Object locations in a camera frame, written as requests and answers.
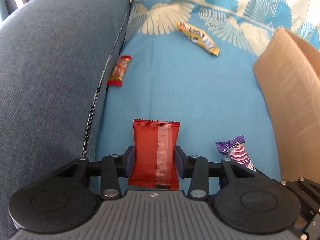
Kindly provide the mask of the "small red gold candy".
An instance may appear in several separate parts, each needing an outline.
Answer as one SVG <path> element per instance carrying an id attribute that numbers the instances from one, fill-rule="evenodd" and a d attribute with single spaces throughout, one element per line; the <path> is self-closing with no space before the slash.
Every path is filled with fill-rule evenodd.
<path id="1" fill-rule="evenodd" d="M 126 74 L 127 68 L 132 60 L 131 55 L 120 56 L 116 62 L 113 72 L 108 78 L 108 86 L 122 86 L 123 78 Z"/>

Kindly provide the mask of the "dark blue sofa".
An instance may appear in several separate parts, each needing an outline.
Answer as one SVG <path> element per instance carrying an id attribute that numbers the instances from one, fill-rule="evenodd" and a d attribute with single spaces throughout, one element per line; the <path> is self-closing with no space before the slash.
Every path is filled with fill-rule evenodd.
<path id="1" fill-rule="evenodd" d="M 1 239 L 16 231 L 13 193 L 81 157 L 84 147 L 94 158 L 130 5 L 31 0 L 1 25 Z"/>

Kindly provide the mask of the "blue fan-pattern sofa cover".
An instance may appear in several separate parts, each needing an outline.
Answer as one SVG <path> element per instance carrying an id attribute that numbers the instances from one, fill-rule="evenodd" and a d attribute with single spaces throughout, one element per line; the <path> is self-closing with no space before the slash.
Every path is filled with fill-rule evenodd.
<path id="1" fill-rule="evenodd" d="M 218 56 L 194 44 L 175 22 L 204 30 Z M 96 158 L 134 143 L 133 120 L 178 121 L 177 144 L 218 162 L 215 143 L 243 135 L 253 164 L 281 180 L 276 138 L 253 71 L 283 27 L 319 48 L 319 0 L 134 0 L 123 54 L 132 61 L 111 86 Z"/>

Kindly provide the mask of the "small purple candy packet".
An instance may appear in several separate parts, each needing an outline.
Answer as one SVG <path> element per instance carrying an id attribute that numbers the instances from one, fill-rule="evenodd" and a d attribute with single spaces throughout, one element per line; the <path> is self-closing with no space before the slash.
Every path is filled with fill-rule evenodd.
<path id="1" fill-rule="evenodd" d="M 245 138 L 243 135 L 229 141 L 216 142 L 215 144 L 219 153 L 256 172 L 255 166 L 246 151 Z"/>

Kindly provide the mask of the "yellow Alpenliebe candy pack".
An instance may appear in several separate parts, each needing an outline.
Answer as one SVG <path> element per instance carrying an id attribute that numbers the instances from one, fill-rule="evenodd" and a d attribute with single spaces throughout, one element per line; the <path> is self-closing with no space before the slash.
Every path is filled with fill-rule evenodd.
<path id="1" fill-rule="evenodd" d="M 175 22 L 175 24 L 177 29 L 187 38 L 189 38 L 191 42 L 202 47 L 212 55 L 219 55 L 220 48 L 204 30 L 185 22 Z"/>

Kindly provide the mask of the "dark red square snack packet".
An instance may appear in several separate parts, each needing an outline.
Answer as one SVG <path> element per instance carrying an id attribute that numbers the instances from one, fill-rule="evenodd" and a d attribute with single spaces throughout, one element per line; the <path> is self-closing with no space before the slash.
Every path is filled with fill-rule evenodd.
<path id="1" fill-rule="evenodd" d="M 133 134 L 136 161 L 129 177 L 130 186 L 178 190 L 174 148 L 180 123 L 135 119 Z"/>

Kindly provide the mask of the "brown cardboard box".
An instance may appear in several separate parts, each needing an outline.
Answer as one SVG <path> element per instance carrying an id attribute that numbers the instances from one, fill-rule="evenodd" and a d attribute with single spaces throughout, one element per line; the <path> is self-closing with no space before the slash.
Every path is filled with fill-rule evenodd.
<path id="1" fill-rule="evenodd" d="M 271 117 L 281 178 L 319 183 L 319 50 L 280 27 L 253 71 Z"/>

